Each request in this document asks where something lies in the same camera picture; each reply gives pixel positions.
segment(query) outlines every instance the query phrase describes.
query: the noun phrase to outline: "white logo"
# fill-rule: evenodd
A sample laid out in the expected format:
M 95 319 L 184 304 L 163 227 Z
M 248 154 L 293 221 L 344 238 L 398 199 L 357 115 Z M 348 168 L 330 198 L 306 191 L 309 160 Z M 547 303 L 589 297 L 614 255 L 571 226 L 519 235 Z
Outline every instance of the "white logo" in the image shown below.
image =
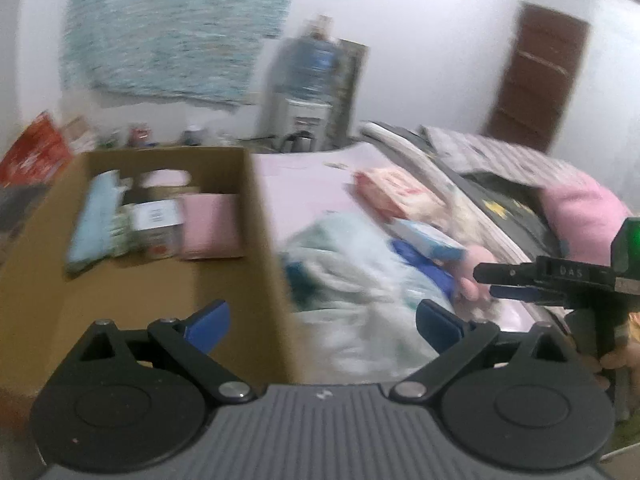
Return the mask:
M 329 397 L 333 397 L 333 396 L 334 394 L 332 394 L 330 390 L 326 390 L 326 389 L 316 393 L 316 397 L 320 400 L 327 400 Z

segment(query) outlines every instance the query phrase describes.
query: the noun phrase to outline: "pink plush toy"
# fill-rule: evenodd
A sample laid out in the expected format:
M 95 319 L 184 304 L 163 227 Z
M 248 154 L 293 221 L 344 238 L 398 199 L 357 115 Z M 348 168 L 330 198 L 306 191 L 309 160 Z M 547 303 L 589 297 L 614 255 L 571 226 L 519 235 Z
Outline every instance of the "pink plush toy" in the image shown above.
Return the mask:
M 477 264 L 496 263 L 495 256 L 488 249 L 479 245 L 471 245 L 466 248 L 465 256 L 456 262 L 451 273 L 458 284 L 458 292 L 468 301 L 491 301 L 489 285 L 478 283 L 474 279 L 474 269 Z

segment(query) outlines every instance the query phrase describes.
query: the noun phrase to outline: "pink object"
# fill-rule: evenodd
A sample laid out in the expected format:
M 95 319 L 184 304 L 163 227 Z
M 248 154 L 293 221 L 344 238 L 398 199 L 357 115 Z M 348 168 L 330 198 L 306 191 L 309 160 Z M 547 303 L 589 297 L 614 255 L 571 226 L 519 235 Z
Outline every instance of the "pink object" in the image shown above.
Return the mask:
M 399 166 L 357 171 L 354 174 L 359 195 L 385 219 L 415 220 L 444 228 L 447 224 L 445 203 Z
M 540 191 L 549 225 L 568 244 L 565 257 L 576 262 L 609 266 L 611 243 L 629 209 L 609 189 L 584 174 L 582 182 Z
M 451 267 L 451 273 L 458 284 L 459 293 L 469 301 L 480 301 L 488 304 L 491 301 L 489 285 L 478 283 L 474 279 L 477 264 L 494 264 L 495 256 L 482 246 L 471 245 L 466 248 L 465 256 Z
M 188 194 L 177 198 L 182 208 L 185 260 L 243 256 L 239 233 L 238 196 Z

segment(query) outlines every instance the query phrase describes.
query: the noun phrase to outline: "pink pillow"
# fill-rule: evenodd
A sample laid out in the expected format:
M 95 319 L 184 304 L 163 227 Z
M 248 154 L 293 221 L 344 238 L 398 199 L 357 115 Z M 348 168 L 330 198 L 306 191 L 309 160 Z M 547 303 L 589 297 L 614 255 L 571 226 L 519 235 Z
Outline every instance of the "pink pillow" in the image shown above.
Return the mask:
M 611 243 L 629 209 L 609 189 L 583 175 L 580 184 L 540 191 L 546 218 L 556 236 L 568 245 L 565 257 L 576 262 L 609 266 Z
M 182 206 L 182 250 L 185 260 L 242 256 L 238 195 L 189 194 L 178 197 Z

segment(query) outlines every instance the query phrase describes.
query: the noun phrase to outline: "red and white package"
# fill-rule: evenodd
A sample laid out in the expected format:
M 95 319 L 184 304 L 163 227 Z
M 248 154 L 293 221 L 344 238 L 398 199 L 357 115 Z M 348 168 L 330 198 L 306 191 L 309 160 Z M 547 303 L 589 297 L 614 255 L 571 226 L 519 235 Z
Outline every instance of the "red and white package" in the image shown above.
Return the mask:
M 46 184 L 71 161 L 65 139 L 46 112 L 41 113 L 0 162 L 0 187 Z
M 448 224 L 445 203 L 424 184 L 399 166 L 357 171 L 356 190 L 387 222 L 403 218 L 444 229 Z

